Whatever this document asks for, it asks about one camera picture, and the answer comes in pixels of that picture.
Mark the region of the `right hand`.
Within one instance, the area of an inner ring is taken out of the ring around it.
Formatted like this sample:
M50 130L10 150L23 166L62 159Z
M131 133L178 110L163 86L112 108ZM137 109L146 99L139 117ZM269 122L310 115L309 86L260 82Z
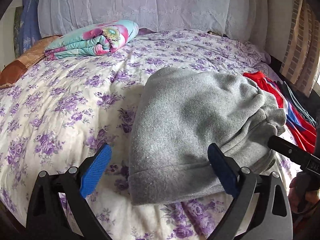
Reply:
M303 201L307 202L308 208L313 207L319 201L319 191L308 190L310 183L311 177L305 172L298 172L291 181L288 199L292 212L299 213L298 205Z

